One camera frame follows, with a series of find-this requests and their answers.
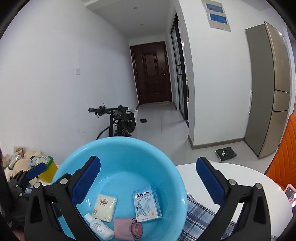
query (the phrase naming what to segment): blue panel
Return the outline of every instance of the blue panel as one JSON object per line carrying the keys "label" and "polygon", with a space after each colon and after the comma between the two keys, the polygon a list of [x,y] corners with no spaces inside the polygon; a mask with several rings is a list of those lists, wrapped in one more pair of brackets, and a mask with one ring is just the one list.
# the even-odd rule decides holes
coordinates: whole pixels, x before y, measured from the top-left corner
{"label": "blue panel", "polygon": [[207,8],[208,8],[209,10],[212,10],[212,11],[215,11],[215,12],[224,13],[222,7],[219,7],[219,6],[216,6],[216,5],[212,5],[212,4],[208,4],[208,3],[207,3],[206,5],[207,5]]}
{"label": "blue panel", "polygon": [[218,205],[223,205],[225,201],[225,191],[215,175],[201,158],[198,158],[196,161],[196,172],[200,176],[200,179],[202,180],[213,202]]}
{"label": "blue panel", "polygon": [[226,17],[210,13],[211,20],[219,23],[227,23]]}

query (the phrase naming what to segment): tablet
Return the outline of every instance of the tablet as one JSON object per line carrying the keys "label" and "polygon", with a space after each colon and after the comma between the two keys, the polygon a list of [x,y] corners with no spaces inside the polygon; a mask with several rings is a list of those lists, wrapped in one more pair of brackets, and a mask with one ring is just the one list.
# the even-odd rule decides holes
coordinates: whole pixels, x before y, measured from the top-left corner
{"label": "tablet", "polygon": [[288,197],[288,200],[292,207],[293,214],[296,212],[296,189],[289,184],[285,189],[285,194]]}

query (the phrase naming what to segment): orange chair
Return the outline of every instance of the orange chair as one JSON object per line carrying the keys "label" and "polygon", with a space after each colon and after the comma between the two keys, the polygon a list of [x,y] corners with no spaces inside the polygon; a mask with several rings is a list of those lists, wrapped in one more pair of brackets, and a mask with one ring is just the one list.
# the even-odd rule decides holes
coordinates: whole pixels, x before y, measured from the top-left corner
{"label": "orange chair", "polygon": [[279,149],[265,174],[283,190],[288,184],[296,188],[296,114],[290,115]]}

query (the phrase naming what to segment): floor tile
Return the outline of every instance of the floor tile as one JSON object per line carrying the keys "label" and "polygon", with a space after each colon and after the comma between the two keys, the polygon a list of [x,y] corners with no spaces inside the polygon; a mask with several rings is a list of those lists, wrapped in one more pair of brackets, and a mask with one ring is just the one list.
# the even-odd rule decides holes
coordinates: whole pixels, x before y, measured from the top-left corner
{"label": "floor tile", "polygon": [[215,149],[212,147],[192,150],[187,139],[162,141],[162,143],[163,152],[176,166],[195,163],[201,156],[205,156],[209,161],[218,161],[214,153]]}
{"label": "floor tile", "polygon": [[270,163],[272,162],[273,157],[275,156],[274,154],[271,154],[267,157],[261,158],[260,160],[257,161],[252,161],[246,165],[244,165],[245,167],[254,169],[260,173],[265,173],[265,171],[267,170],[267,168],[269,167]]}
{"label": "floor tile", "polygon": [[237,154],[236,157],[224,161],[225,163],[237,164],[237,165],[245,165],[255,160],[259,160],[256,154],[252,151],[252,149],[245,142],[236,142],[227,145],[215,146],[214,149],[223,149],[225,147],[230,146],[233,151]]}
{"label": "floor tile", "polygon": [[[144,118],[147,123],[139,121]],[[188,131],[186,122],[173,103],[153,103],[139,107],[137,126],[132,137],[162,150],[175,165],[195,163],[201,156],[212,162],[220,162],[215,150],[230,146],[237,156],[225,161],[226,163],[246,166],[264,173],[274,157],[272,154],[259,159],[245,142],[192,150]]]}
{"label": "floor tile", "polygon": [[162,140],[185,140],[188,138],[188,126],[185,121],[162,123]]}

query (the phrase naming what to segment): white round table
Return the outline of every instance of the white round table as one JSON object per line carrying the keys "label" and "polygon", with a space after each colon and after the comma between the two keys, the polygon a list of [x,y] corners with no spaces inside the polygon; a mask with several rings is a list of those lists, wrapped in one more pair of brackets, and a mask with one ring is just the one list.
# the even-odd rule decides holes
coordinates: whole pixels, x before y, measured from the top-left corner
{"label": "white round table", "polygon": [[[212,166],[221,171],[226,179],[234,179],[238,184],[254,186],[261,183],[267,199],[270,214],[271,234],[280,236],[292,218],[292,207],[284,191],[269,177],[253,169],[229,164],[211,163]],[[219,205],[214,204],[203,182],[196,172],[195,163],[176,166],[179,170],[186,190],[194,199],[205,207],[217,212]],[[237,222],[243,203],[237,206],[232,221]]]}

